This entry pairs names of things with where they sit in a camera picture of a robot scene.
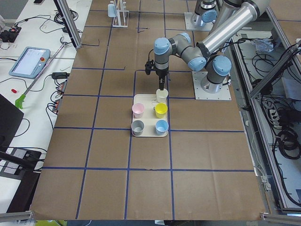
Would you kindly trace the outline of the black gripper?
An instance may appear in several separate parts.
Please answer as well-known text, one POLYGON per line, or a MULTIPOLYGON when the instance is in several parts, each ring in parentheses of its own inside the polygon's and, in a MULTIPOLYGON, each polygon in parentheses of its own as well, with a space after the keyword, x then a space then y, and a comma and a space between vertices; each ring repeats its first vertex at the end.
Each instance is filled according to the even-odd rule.
POLYGON ((162 90, 165 87, 165 78, 168 74, 168 69, 160 70, 156 69, 156 75, 159 79, 159 89, 162 90))

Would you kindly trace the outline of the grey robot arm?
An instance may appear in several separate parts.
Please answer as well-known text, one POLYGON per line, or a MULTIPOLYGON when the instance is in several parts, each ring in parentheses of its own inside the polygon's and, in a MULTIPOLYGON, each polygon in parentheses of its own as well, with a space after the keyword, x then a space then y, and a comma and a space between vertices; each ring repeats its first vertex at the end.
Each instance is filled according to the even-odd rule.
POLYGON ((171 55, 178 55, 191 70, 200 71, 219 47, 246 24, 259 18, 269 4, 269 0, 224 0, 209 35, 195 47, 191 46, 190 36, 185 32, 169 39, 157 38, 153 69, 159 77, 159 89, 164 89, 171 55))
POLYGON ((191 23, 197 27, 215 22, 217 19, 215 0, 197 0, 191 23))

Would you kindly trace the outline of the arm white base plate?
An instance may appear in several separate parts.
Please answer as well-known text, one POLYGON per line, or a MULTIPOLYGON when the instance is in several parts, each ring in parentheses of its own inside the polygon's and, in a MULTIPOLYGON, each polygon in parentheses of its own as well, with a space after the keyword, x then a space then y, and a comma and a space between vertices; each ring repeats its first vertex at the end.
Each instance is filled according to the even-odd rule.
POLYGON ((187 31, 204 31, 209 32, 213 27, 213 22, 205 23, 201 16, 196 15, 194 12, 185 12, 185 27, 187 31))
POLYGON ((228 84, 213 84, 207 79, 207 72, 192 72, 192 80, 196 100, 230 101, 228 84))

